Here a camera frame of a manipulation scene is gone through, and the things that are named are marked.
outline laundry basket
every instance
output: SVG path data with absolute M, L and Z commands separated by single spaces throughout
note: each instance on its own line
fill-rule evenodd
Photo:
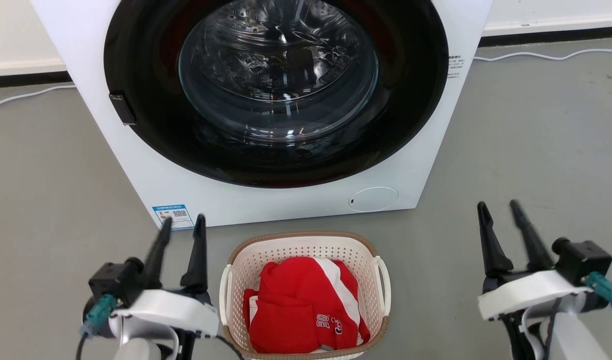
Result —
M 366 344 L 324 353 L 258 353 L 249 340 L 244 323 L 244 290 L 252 289 L 269 262 L 312 256 L 341 260 L 358 283 L 360 313 L 370 331 Z M 384 261 L 360 235 L 343 231 L 303 231 L 254 237 L 233 251 L 221 276 L 219 316 L 224 335 L 250 360 L 354 359 L 384 337 L 391 310 L 391 280 Z

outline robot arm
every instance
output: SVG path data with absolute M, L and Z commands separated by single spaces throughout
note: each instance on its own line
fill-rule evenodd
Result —
M 477 205 L 486 272 L 478 298 L 482 318 L 504 324 L 514 360 L 608 360 L 577 314 L 612 305 L 612 284 L 604 277 L 612 257 L 592 241 L 561 238 L 552 247 L 555 264 L 519 203 L 510 207 L 528 257 L 524 271 L 512 271 L 486 204 Z
M 135 257 L 123 264 L 107 262 L 88 281 L 93 297 L 84 308 L 82 339 L 96 335 L 119 339 L 115 360 L 190 360 L 196 338 L 226 342 L 217 335 L 219 316 L 208 295 L 203 215 L 198 216 L 192 234 L 181 289 L 162 289 L 160 273 L 171 227 L 169 218 L 144 263 Z

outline front-loading washing machine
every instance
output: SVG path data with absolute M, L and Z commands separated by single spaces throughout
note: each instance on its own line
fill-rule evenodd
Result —
M 31 0 L 146 209 L 415 208 L 492 0 Z

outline washing machine door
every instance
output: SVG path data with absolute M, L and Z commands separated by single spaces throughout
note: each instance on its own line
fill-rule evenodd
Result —
M 443 92 L 448 44 L 430 0 L 122 0 L 104 67 L 121 121 L 164 157 L 292 188 L 408 143 Z

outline concrete floor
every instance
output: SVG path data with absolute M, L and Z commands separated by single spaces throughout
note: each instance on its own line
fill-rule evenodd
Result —
M 480 54 L 587 48 L 612 48 L 612 39 Z M 0 99 L 46 87 L 0 89 Z M 393 287 L 388 333 L 364 360 L 509 359 L 503 326 L 482 321 L 477 308 L 484 269 L 476 204 L 488 203 L 506 254 L 521 268 L 513 198 L 548 244 L 592 239 L 612 253 L 612 54 L 476 62 L 418 208 L 210 228 L 210 293 L 217 300 L 224 264 L 250 237 L 353 231 L 375 245 Z M 72 359 L 88 278 L 104 262 L 143 257 L 155 234 L 76 90 L 0 107 L 0 360 Z M 174 234 L 164 285 L 178 284 L 191 245 L 190 231 Z M 612 357 L 612 310 L 582 317 Z M 115 349 L 96 339 L 84 359 L 111 359 Z M 212 340 L 195 349 L 196 359 L 235 359 Z

